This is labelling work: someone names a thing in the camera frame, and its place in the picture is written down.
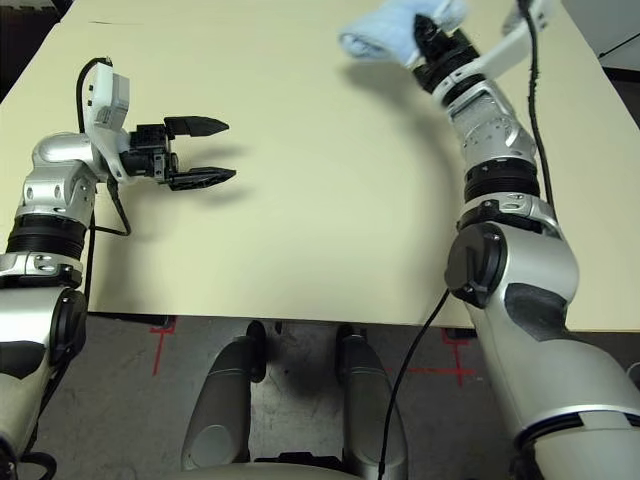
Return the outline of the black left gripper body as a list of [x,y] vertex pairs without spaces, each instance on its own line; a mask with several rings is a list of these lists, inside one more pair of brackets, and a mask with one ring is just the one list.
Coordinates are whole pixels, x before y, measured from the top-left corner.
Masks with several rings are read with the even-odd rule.
[[172,139],[174,136],[164,123],[138,125],[130,133],[128,149],[120,154],[126,173],[171,185],[178,173],[178,157],[172,151]]

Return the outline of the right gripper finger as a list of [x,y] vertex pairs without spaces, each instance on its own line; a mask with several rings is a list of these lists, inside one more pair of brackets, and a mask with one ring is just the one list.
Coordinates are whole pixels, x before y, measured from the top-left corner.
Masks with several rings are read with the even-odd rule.
[[438,24],[430,17],[417,14],[414,18],[414,39],[418,48],[426,48],[440,32]]

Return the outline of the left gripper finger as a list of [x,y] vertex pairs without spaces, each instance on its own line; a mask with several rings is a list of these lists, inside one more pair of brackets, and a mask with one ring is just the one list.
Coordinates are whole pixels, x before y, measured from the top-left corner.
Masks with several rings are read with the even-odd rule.
[[164,125],[169,139],[177,136],[207,137],[229,129],[227,123],[204,116],[165,117]]
[[172,191],[209,188],[224,183],[236,175],[235,170],[224,168],[193,168],[172,174],[167,185]]

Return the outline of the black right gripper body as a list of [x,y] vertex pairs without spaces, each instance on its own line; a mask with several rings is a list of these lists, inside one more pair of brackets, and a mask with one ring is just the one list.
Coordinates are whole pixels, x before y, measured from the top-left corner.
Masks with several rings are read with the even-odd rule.
[[419,85],[428,93],[458,68],[479,57],[479,53],[461,29],[448,34],[440,30],[426,48],[418,48],[425,63],[413,71]]

